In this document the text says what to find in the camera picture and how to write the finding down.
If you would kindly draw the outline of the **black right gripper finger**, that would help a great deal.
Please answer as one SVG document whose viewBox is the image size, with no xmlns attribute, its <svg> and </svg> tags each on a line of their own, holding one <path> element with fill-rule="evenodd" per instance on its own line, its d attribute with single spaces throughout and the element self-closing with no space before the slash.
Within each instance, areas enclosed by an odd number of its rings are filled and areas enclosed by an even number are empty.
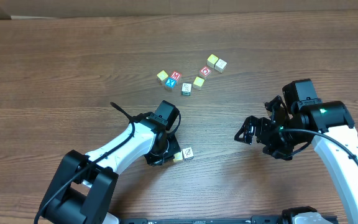
<svg viewBox="0 0 358 224">
<path fill-rule="evenodd" d="M 250 116 L 246 118 L 240 130 L 238 130 L 238 132 L 235 134 L 234 140 L 237 142 L 252 144 L 252 138 L 255 134 L 257 122 L 258 119 L 255 116 Z"/>
<path fill-rule="evenodd" d="M 289 119 L 287 107 L 282 97 L 277 95 L 274 99 L 264 103 L 270 120 L 275 124 L 284 124 Z"/>
</svg>

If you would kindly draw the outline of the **red Y leaf block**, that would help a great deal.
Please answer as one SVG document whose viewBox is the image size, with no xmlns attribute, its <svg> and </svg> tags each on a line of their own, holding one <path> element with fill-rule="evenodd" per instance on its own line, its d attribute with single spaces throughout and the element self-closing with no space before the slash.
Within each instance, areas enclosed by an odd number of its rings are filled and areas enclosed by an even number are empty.
<svg viewBox="0 0 358 224">
<path fill-rule="evenodd" d="M 182 149 L 183 159 L 190 160 L 194 158 L 193 150 L 191 147 Z"/>
</svg>

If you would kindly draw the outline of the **green letter wood block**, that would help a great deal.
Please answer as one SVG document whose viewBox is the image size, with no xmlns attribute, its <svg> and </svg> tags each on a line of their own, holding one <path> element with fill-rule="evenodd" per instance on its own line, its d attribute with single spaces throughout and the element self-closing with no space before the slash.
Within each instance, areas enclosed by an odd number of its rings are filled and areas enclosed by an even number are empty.
<svg viewBox="0 0 358 224">
<path fill-rule="evenodd" d="M 192 88 L 192 84 L 183 83 L 182 88 L 181 88 L 181 94 L 183 96 L 190 96 L 191 95 L 191 88 Z"/>
</svg>

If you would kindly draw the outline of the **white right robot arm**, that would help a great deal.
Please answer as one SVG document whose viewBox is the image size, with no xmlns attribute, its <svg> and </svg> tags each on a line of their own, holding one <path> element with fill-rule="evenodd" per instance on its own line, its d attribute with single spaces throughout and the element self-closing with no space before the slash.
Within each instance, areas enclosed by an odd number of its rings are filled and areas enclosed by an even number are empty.
<svg viewBox="0 0 358 224">
<path fill-rule="evenodd" d="M 290 161 L 308 146 L 322 160 L 349 223 L 358 223 L 358 132 L 344 103 L 319 98 L 298 100 L 289 108 L 280 96 L 264 104 L 268 116 L 246 118 L 234 139 L 264 145 L 263 152 Z"/>
</svg>

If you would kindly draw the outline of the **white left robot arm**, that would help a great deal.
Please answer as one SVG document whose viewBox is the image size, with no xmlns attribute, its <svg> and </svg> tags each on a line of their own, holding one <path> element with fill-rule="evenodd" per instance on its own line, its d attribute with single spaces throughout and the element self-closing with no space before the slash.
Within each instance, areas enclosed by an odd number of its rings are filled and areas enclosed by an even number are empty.
<svg viewBox="0 0 358 224">
<path fill-rule="evenodd" d="M 52 223 L 118 223 L 108 210 L 118 177 L 138 158 L 161 166 L 180 152 L 174 132 L 147 119 L 131 119 L 125 131 L 99 149 L 72 150 L 61 160 L 34 218 Z"/>
</svg>

